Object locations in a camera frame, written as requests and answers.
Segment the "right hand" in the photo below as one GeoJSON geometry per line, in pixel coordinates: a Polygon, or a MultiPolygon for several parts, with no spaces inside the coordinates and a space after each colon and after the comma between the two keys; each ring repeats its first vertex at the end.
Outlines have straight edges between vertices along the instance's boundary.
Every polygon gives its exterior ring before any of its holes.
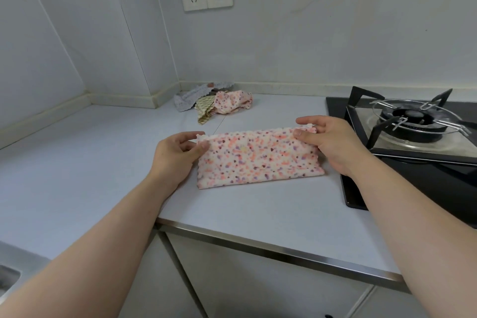
{"type": "Polygon", "coordinates": [[[296,129],[296,139],[318,146],[331,166],[340,174],[349,176],[363,158],[373,156],[361,143],[348,122],[331,116],[306,116],[296,119],[299,125],[313,123],[317,133],[296,129]]]}

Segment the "countertop edge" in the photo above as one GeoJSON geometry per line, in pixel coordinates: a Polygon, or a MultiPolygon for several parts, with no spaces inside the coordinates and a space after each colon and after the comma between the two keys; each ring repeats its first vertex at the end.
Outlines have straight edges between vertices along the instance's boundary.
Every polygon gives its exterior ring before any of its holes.
{"type": "Polygon", "coordinates": [[[165,233],[176,234],[205,243],[212,243],[245,253],[295,264],[323,273],[410,293],[402,275],[398,273],[349,263],[322,255],[314,255],[257,240],[237,237],[235,235],[187,225],[168,219],[157,218],[156,224],[158,225],[158,229],[165,233]]]}

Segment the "pink speckled cloth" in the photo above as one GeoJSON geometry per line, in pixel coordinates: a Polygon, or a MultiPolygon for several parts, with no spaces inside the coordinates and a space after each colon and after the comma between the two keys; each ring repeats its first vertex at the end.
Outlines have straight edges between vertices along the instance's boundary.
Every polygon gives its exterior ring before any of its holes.
{"type": "Polygon", "coordinates": [[[253,97],[251,93],[240,91],[222,92],[219,91],[215,95],[213,112],[221,113],[235,113],[239,108],[249,109],[252,107],[253,97]]]}
{"type": "MultiPolygon", "coordinates": [[[[312,124],[298,127],[316,132],[312,124]]],[[[209,150],[199,159],[197,186],[200,189],[319,176],[318,148],[293,137],[295,128],[230,132],[197,136],[208,140],[209,150]]]]}

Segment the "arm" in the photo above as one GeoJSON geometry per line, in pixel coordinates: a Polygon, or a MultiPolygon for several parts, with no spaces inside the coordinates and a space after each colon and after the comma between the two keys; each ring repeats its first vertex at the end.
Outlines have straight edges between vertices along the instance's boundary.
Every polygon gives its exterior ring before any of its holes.
{"type": "Polygon", "coordinates": [[[183,132],[159,142],[148,176],[1,306],[0,317],[117,317],[159,209],[208,143],[183,132]]]}
{"type": "Polygon", "coordinates": [[[349,124],[329,116],[301,117],[318,134],[296,130],[358,186],[397,266],[433,318],[475,317],[477,232],[453,217],[374,157],[349,124]]]}

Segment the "cabinet door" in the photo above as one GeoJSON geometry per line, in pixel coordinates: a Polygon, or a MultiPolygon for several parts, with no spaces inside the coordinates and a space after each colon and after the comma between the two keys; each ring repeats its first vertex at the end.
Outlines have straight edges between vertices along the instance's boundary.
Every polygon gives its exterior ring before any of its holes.
{"type": "Polygon", "coordinates": [[[428,318],[426,311],[411,294],[376,287],[353,318],[428,318]]]}
{"type": "Polygon", "coordinates": [[[158,236],[144,253],[119,318],[202,318],[158,236]]]}
{"type": "Polygon", "coordinates": [[[343,318],[368,284],[167,234],[209,318],[343,318]]]}

